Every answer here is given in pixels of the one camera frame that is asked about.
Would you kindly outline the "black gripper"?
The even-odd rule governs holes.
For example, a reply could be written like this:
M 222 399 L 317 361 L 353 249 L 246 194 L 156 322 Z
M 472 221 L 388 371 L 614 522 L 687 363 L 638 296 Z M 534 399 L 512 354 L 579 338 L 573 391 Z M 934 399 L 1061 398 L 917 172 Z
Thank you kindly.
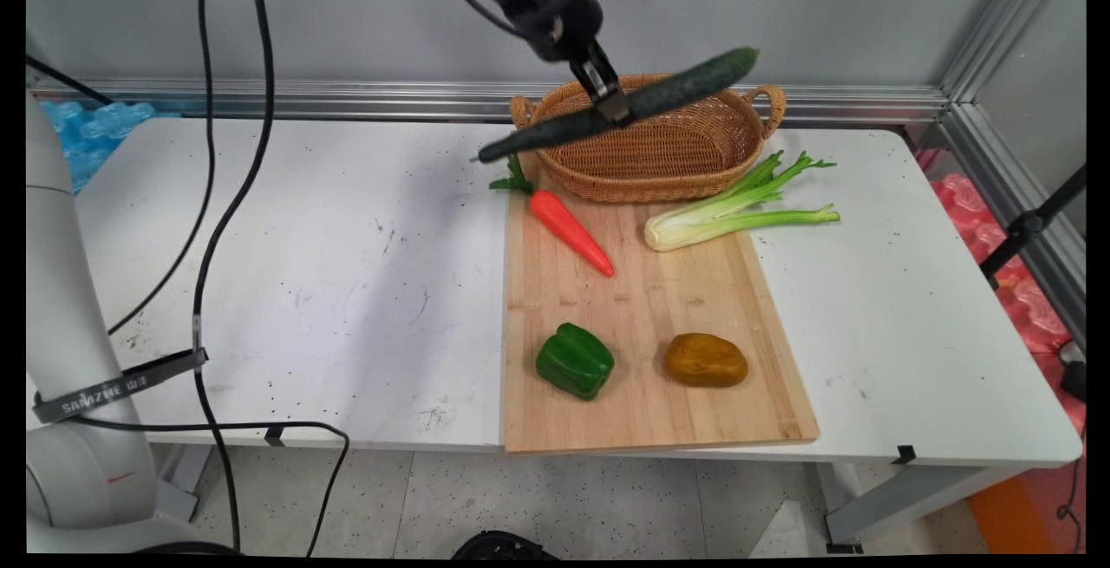
M 596 40 L 604 19 L 597 0 L 494 0 L 545 62 L 569 62 L 591 103 L 614 126 L 633 121 L 620 79 Z

